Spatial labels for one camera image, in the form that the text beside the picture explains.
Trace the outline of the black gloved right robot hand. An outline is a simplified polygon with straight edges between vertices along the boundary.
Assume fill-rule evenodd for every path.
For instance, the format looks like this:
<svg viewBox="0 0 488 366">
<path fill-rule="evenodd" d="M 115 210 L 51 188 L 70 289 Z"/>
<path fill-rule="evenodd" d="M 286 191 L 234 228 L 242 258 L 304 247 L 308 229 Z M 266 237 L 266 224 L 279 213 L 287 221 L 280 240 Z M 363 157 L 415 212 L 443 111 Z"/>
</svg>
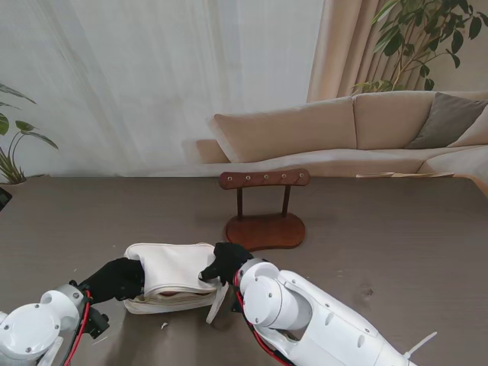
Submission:
<svg viewBox="0 0 488 366">
<path fill-rule="evenodd" d="M 239 244 L 218 242 L 213 249 L 214 260 L 199 275 L 203 282 L 218 279 L 224 286 L 232 284 L 236 272 L 254 256 Z"/>
</svg>

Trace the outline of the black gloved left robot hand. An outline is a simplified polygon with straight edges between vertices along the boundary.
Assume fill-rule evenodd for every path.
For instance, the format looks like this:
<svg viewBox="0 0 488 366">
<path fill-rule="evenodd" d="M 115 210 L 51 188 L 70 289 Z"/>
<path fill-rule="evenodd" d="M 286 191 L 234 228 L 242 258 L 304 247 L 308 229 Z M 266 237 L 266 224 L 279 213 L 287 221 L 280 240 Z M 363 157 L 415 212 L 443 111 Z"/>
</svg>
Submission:
<svg viewBox="0 0 488 366">
<path fill-rule="evenodd" d="M 143 293 L 145 272 L 139 260 L 117 258 L 108 262 L 78 288 L 89 291 L 93 304 L 112 299 L 134 299 Z"/>
</svg>

